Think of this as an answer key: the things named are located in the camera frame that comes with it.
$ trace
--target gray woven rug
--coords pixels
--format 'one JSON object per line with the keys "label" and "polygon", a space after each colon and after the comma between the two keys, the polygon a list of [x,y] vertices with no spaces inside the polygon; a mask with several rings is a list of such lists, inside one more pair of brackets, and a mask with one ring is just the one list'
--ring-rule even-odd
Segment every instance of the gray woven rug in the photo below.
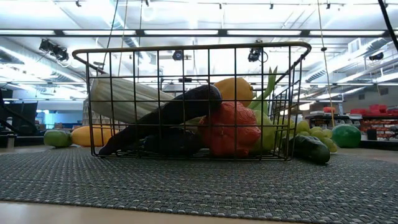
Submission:
{"label": "gray woven rug", "polygon": [[0,200],[314,223],[398,223],[398,164],[0,156]]}

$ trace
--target ceiling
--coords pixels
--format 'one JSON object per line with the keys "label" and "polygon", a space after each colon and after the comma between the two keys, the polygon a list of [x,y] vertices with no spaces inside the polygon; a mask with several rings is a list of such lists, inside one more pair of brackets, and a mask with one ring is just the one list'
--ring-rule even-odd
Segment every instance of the ceiling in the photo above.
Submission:
{"label": "ceiling", "polygon": [[[125,29],[319,29],[320,21],[316,0],[272,0],[272,1],[238,1],[238,0],[186,0],[186,1],[113,1],[113,0],[86,0],[79,1],[78,7],[72,0],[31,0],[31,1],[0,1],[0,29],[104,29],[111,28],[115,5],[117,6],[116,20],[125,24]],[[376,0],[338,1],[320,0],[320,14],[322,29],[364,29],[386,30],[386,26]],[[393,27],[398,27],[398,1],[387,0],[387,12]],[[41,37],[0,37],[0,46],[20,55],[25,55],[37,63],[42,63],[52,70],[62,71],[63,74],[85,77],[85,65],[72,59],[64,63],[56,63],[50,55],[44,55],[39,50]],[[109,47],[129,47],[120,37],[46,37],[53,43],[66,47],[71,53],[76,49],[93,49]],[[140,47],[150,46],[176,46],[176,45],[210,45],[210,44],[242,44],[254,43],[256,40],[263,42],[304,41],[312,45],[312,51],[303,61],[303,77],[308,77],[317,68],[323,66],[323,52],[321,38],[297,37],[133,37]],[[324,38],[323,42],[328,62],[348,51],[348,44],[355,40],[352,38]],[[363,43],[373,41],[375,38],[362,39]],[[395,55],[394,49],[385,48],[386,52]],[[295,60],[303,53],[303,48],[292,48],[292,59]],[[269,55],[264,64],[268,67],[279,67],[286,70],[288,67],[287,48],[266,49]],[[238,73],[260,73],[261,63],[248,62],[249,49],[237,50]],[[163,58],[159,62],[163,75],[182,75],[182,63],[171,59],[172,52],[159,52]],[[113,54],[114,66],[112,73],[131,75],[134,67],[129,59],[130,54]],[[90,56],[91,62],[102,62],[104,54]],[[195,60],[185,61],[186,75],[207,74],[207,52],[196,50]],[[365,65],[363,57],[352,60],[347,66],[338,68],[330,73],[331,82],[338,82],[346,76],[356,74],[369,68]],[[214,50],[211,53],[210,70],[212,74],[234,73],[233,50]],[[140,75],[156,75],[157,65],[140,65]],[[109,63],[104,69],[109,72]],[[0,82],[7,81],[8,77],[1,78]],[[156,78],[145,79],[156,81]],[[311,87],[310,91],[319,91],[321,94],[326,88]]]}

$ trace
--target black wire basket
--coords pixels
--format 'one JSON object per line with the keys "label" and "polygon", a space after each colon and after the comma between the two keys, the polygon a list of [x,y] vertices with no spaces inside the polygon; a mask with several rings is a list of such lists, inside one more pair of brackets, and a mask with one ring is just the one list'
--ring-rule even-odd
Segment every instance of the black wire basket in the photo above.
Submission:
{"label": "black wire basket", "polygon": [[[292,60],[292,51],[299,48],[305,51],[297,60]],[[239,60],[243,59],[241,55],[237,56],[237,52],[242,49],[250,52],[249,58],[244,58],[246,61],[256,61],[253,53],[257,54],[255,56],[259,61],[259,69],[256,73],[239,71]],[[287,64],[288,69],[285,72],[266,72],[264,58],[272,57],[274,49],[286,53],[287,61],[280,63]],[[211,54],[216,50],[234,53],[234,72],[218,74],[211,71]],[[311,45],[305,42],[76,50],[72,53],[73,57],[86,65],[91,154],[101,157],[289,161],[293,155],[297,116],[291,118],[299,110],[302,60],[310,51]],[[161,52],[174,52],[172,58],[181,64],[181,75],[163,74],[160,66],[160,56],[163,55]],[[195,52],[201,52],[206,55],[205,74],[186,72],[186,61],[190,60],[187,52],[193,52],[194,55]],[[144,54],[150,56],[151,64],[155,66],[152,74],[143,74],[138,66],[140,60],[144,59]],[[95,59],[92,59],[93,63],[90,62],[91,58],[98,58],[99,55],[107,59],[104,59],[105,63],[98,63]],[[122,57],[123,64],[129,69],[127,75],[126,72],[120,75]],[[255,100],[240,99],[237,97],[240,88],[237,80],[248,75],[260,78],[258,82],[250,83],[252,86],[259,86],[252,90],[255,95],[264,92],[267,84],[264,80],[271,75],[276,76],[278,92],[273,90],[266,98],[260,95]],[[232,100],[221,99],[218,89],[212,85],[215,77],[234,78]],[[156,82],[144,83],[142,78],[152,78]],[[173,80],[182,88],[165,90],[165,83]],[[121,87],[121,83],[131,87]],[[142,92],[143,89],[146,90],[146,86],[152,95],[157,93],[157,97],[147,99],[146,93]],[[188,86],[197,87],[189,90]],[[258,119],[257,116],[255,123],[239,121],[238,110],[246,110],[242,108],[242,105],[248,104],[245,102],[258,102],[257,105],[261,106],[261,113],[258,111],[261,118]],[[214,121],[226,117],[219,110],[228,105],[234,110],[230,119],[232,122]],[[247,133],[244,130],[255,130],[259,134],[256,140],[259,150],[248,150],[253,145],[245,141],[249,141],[252,136],[245,136]],[[230,138],[223,139],[227,133]],[[270,134],[273,138],[265,138],[267,135],[264,134]],[[106,149],[101,149],[100,146],[106,143]],[[263,149],[263,144],[268,145],[266,150]],[[217,153],[224,150],[224,147],[228,148],[228,153]]]}

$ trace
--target ceiling light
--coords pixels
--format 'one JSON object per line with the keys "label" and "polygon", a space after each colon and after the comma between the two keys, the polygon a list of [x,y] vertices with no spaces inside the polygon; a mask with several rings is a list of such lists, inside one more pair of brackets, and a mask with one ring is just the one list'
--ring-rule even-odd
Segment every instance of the ceiling light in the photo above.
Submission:
{"label": "ceiling light", "polygon": [[32,87],[27,86],[27,85],[23,85],[23,84],[20,84],[20,85],[7,84],[7,86],[11,86],[11,87],[14,87],[14,88],[20,88],[22,90],[35,90],[35,88],[32,88]]}
{"label": "ceiling light", "polygon": [[86,85],[86,82],[53,82],[54,85]]}
{"label": "ceiling light", "polygon": [[388,75],[383,75],[379,78],[375,78],[374,81],[376,81],[377,83],[380,82],[385,82],[385,81],[389,81],[389,80],[393,80],[398,78],[398,73],[392,73],[392,74],[388,74]]}
{"label": "ceiling light", "polygon": [[147,35],[216,35],[218,30],[145,30]]}
{"label": "ceiling light", "polygon": [[300,30],[228,30],[228,35],[300,35]]}
{"label": "ceiling light", "polygon": [[[330,96],[335,97],[335,96],[338,96],[339,94],[340,93],[330,93]],[[326,98],[329,98],[329,93],[325,93],[325,94],[317,96],[317,99],[326,99]]]}
{"label": "ceiling light", "polygon": [[[135,35],[135,30],[112,30],[112,35]],[[64,30],[65,35],[110,35],[110,30]]]}
{"label": "ceiling light", "polygon": [[398,83],[378,83],[381,86],[398,86]]}
{"label": "ceiling light", "polygon": [[347,85],[347,86],[369,86],[373,83],[337,83],[337,85]]}
{"label": "ceiling light", "polygon": [[347,92],[345,92],[344,94],[351,94],[351,93],[355,93],[356,91],[359,90],[363,90],[365,87],[359,87],[359,88],[355,88],[353,90],[348,90]]}
{"label": "ceiling light", "polygon": [[306,111],[310,109],[310,105],[314,104],[315,102],[305,103],[303,105],[298,106],[299,110]]}
{"label": "ceiling light", "polygon": [[26,84],[26,85],[42,85],[42,84],[48,84],[48,82],[24,82],[24,81],[12,81],[12,84]]}
{"label": "ceiling light", "polygon": [[15,35],[55,35],[54,30],[0,30],[0,34]]}
{"label": "ceiling light", "polygon": [[69,74],[67,74],[67,73],[65,73],[65,72],[61,72],[61,71],[57,71],[57,73],[63,75],[64,77],[67,77],[67,78],[69,78],[69,79],[71,79],[71,80],[73,80],[73,81],[81,82],[81,78],[76,78],[76,77],[74,77],[73,75],[69,75]]}
{"label": "ceiling light", "polygon": [[356,78],[358,78],[358,77],[360,77],[360,76],[362,76],[362,74],[361,73],[357,73],[357,74],[354,74],[354,75],[350,75],[350,76],[348,76],[348,77],[345,77],[345,78],[343,78],[343,79],[341,79],[341,80],[338,80],[337,81],[337,85],[339,85],[340,83],[346,83],[346,82],[348,82],[348,81],[352,81],[352,80],[354,80],[354,79],[356,79]]}
{"label": "ceiling light", "polygon": [[[382,35],[383,30],[324,30],[322,35]],[[321,35],[320,30],[310,31],[310,35]]]}
{"label": "ceiling light", "polygon": [[[320,102],[320,103],[329,103],[330,100],[319,100],[318,102]],[[343,100],[332,100],[331,102],[332,103],[342,103],[344,101]]]}
{"label": "ceiling light", "polygon": [[284,111],[279,112],[279,114],[282,115],[282,116],[287,116],[289,114],[289,111],[288,110],[284,110]]}

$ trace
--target wire basket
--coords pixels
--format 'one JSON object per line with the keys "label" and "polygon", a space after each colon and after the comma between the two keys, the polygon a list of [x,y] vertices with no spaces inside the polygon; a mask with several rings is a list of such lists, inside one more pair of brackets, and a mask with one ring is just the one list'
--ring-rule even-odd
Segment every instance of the wire basket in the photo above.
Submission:
{"label": "wire basket", "polygon": [[[292,51],[299,48],[304,48],[305,51],[300,54],[297,60],[292,60]],[[243,50],[252,52],[253,49],[261,49],[259,56],[259,69],[256,73],[242,72],[238,68],[242,60],[247,61],[247,56],[242,57]],[[278,54],[283,52],[286,54],[286,62],[278,62],[278,65],[286,63],[287,70],[280,73],[265,72],[264,57],[273,57],[278,49]],[[231,63],[231,72],[216,73],[211,71],[212,54],[217,50],[224,50],[229,52],[229,57],[233,58]],[[291,160],[294,148],[294,138],[297,116],[292,120],[292,112],[299,110],[300,103],[300,85],[302,77],[302,60],[311,51],[311,45],[305,42],[276,42],[276,43],[255,43],[255,44],[228,44],[228,45],[193,45],[193,46],[166,46],[166,47],[139,47],[139,48],[119,48],[119,49],[82,49],[74,51],[73,57],[86,65],[86,84],[88,92],[88,119],[90,124],[90,145],[91,154],[93,156],[110,156],[110,157],[141,157],[141,158],[168,158],[168,159],[227,159],[227,160],[260,160],[260,161],[288,161]],[[181,75],[168,74],[164,75],[162,67],[160,66],[160,57],[167,52],[178,52],[180,61]],[[188,73],[185,68],[186,61],[190,59],[188,52],[197,53],[206,60],[201,60],[207,64],[202,68],[207,68],[205,74]],[[140,70],[139,62],[143,60],[143,55],[150,55],[153,67],[155,67],[152,74],[143,74]],[[99,68],[98,61],[92,59],[94,63],[90,63],[91,58],[98,58],[98,56],[106,58],[107,69]],[[123,58],[123,64],[128,68],[128,74],[123,72],[120,75],[120,66]],[[237,78],[246,76],[258,77],[258,82],[251,83],[254,88],[253,93],[259,95],[266,88],[267,80],[270,75],[277,75],[275,85],[278,85],[278,91],[272,91],[272,94],[258,100],[241,100],[237,99]],[[234,99],[222,100],[221,98],[212,97],[211,91],[214,86],[214,79],[220,80],[223,78],[234,79]],[[154,83],[144,83],[143,78],[155,79]],[[166,90],[163,87],[165,83],[170,83],[175,80],[181,85],[180,90]],[[126,83],[131,84],[131,88],[126,88]],[[192,98],[190,87],[199,86],[196,89],[202,91],[201,98]],[[157,93],[156,99],[148,100],[145,98],[145,93],[142,89],[150,90],[152,94]],[[266,124],[267,117],[261,116],[254,124],[240,124],[237,122],[237,108],[240,103],[245,101],[260,102],[261,114],[268,115],[271,123]],[[229,124],[216,124],[212,122],[211,116],[216,116],[220,105],[232,102],[234,105],[234,119]],[[264,105],[267,105],[267,111],[264,111]],[[99,117],[92,117],[93,112]],[[257,128],[261,133],[256,144],[260,150],[255,153],[249,152],[242,156],[240,154],[241,145],[239,139],[240,132],[244,128]],[[230,144],[233,147],[232,154],[225,156],[215,156],[215,147],[212,147],[213,140],[218,138],[214,136],[214,131],[229,131],[232,133]],[[209,144],[186,144],[192,139],[204,137],[200,130],[210,130],[207,142]],[[174,145],[172,140],[168,140],[167,135],[177,131],[182,134],[177,142],[183,144],[177,145],[175,148],[178,152],[173,152],[174,149],[168,149],[167,145]],[[273,133],[273,138],[264,139],[264,133],[268,131]],[[155,147],[148,150],[146,147],[149,137],[155,143]],[[100,149],[102,145],[108,142],[107,148],[110,148],[111,153],[103,154]],[[272,148],[263,150],[264,142],[272,145]]]}

